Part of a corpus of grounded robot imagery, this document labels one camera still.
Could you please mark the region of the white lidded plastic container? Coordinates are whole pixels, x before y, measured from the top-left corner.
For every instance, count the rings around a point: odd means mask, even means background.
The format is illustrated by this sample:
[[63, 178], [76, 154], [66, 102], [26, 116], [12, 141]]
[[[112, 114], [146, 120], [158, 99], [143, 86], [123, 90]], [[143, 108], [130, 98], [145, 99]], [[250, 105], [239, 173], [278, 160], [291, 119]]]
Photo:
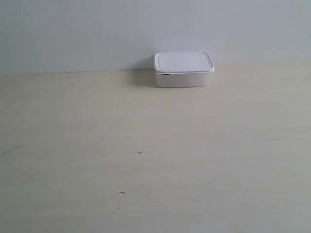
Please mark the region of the white lidded plastic container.
[[206, 86], [215, 71], [204, 51], [159, 52], [154, 56], [156, 84], [164, 88]]

